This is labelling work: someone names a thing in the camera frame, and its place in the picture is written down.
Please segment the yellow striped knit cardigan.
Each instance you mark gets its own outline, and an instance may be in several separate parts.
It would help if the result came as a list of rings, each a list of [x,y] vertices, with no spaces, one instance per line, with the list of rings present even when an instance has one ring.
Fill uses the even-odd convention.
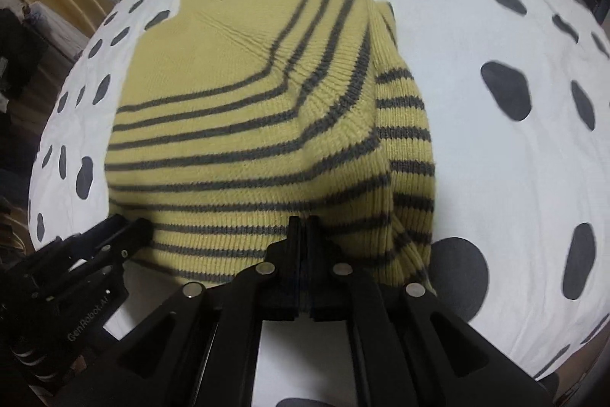
[[[390,285],[428,284],[435,164],[382,0],[180,0],[135,47],[104,159],[138,264],[230,281],[316,216]]]

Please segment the white polka dot duvet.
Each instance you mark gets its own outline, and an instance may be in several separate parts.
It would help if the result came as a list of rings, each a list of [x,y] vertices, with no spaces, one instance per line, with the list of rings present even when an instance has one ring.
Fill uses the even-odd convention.
[[[609,40],[580,0],[387,1],[431,123],[437,291],[575,404],[609,334]],[[36,247],[106,216],[129,60],[178,6],[120,0],[70,71],[33,168]]]

